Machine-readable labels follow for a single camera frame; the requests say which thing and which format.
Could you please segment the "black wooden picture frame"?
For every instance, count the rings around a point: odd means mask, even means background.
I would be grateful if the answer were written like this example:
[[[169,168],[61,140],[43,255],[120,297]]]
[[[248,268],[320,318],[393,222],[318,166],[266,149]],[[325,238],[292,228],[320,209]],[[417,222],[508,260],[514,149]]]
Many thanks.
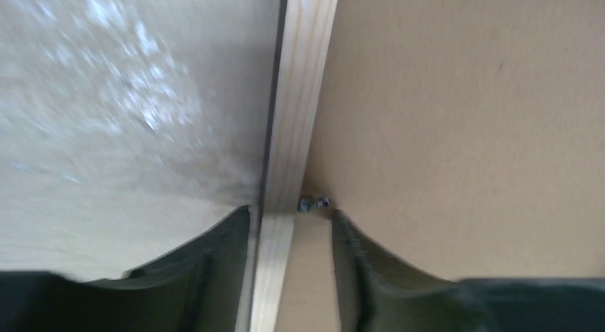
[[[338,0],[280,0],[260,203],[237,331],[274,331]]]

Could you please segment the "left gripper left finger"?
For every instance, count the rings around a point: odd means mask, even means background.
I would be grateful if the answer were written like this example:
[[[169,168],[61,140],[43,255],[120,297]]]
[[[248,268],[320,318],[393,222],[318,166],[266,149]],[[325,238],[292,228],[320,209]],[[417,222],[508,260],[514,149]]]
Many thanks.
[[[234,331],[250,212],[220,223],[120,279],[1,273],[3,331]]]

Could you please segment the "brown cardboard backing board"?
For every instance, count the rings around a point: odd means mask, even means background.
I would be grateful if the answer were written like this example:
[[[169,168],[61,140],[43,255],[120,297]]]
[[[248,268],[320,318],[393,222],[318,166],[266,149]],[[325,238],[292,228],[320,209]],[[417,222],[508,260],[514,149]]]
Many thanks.
[[[342,331],[340,210],[438,278],[604,280],[604,0],[338,0],[274,331]]]

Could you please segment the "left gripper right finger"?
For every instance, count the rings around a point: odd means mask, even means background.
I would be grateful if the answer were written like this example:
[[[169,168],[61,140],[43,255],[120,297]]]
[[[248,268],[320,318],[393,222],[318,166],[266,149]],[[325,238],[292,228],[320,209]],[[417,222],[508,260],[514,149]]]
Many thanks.
[[[602,278],[466,278],[426,273],[332,212],[342,331],[602,331]]]

